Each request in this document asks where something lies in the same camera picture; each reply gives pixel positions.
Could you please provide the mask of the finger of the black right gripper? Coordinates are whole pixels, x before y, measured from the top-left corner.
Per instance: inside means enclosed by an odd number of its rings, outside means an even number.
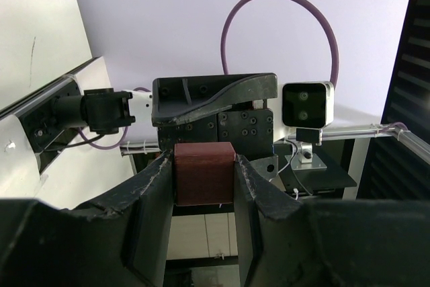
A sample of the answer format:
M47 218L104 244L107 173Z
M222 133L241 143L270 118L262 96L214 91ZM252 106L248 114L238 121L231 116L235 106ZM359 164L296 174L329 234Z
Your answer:
M245 102L277 97L274 73L167 77L153 81L153 126L178 126Z

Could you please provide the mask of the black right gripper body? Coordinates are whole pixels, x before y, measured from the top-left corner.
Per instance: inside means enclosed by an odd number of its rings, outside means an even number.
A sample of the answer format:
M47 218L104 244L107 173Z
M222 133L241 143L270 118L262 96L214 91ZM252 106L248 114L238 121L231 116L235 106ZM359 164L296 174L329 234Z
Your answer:
M273 122L273 112L269 108L254 110L251 104L239 104L231 110L186 124L159 126L159 148L165 151L179 143L229 142L262 177L272 179L278 171Z

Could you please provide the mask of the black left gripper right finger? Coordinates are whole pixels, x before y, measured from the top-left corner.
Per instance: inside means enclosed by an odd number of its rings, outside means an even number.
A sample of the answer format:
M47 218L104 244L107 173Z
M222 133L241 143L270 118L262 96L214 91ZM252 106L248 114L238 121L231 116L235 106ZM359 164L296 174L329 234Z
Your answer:
M242 155L234 168L242 286L428 286L429 203L299 201Z

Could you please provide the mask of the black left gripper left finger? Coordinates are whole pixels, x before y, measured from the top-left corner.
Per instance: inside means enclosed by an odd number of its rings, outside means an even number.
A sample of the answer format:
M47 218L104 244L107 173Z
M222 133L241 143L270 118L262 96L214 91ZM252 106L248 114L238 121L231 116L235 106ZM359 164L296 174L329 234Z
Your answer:
M1 201L2 286L162 286L173 153L72 210Z

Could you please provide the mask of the reddish brown wood cube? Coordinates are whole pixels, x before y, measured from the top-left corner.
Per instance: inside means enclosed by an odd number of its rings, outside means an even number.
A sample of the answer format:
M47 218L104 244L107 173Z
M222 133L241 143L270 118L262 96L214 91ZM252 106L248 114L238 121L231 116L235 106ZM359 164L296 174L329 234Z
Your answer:
M178 206L233 202L236 153L231 143L179 143L174 159Z

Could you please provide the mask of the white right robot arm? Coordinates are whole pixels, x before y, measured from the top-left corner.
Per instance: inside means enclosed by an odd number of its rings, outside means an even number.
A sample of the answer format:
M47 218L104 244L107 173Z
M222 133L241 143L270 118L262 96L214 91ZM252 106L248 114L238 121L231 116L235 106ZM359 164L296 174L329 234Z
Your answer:
M264 178L278 169L274 153L274 117L269 99L277 96L272 73L159 78L153 83L147 108L157 131L160 150L177 144L228 142ZM111 88L79 91L71 81L41 95L18 118L37 153L52 148L66 129L88 127L107 136L131 126L131 91Z

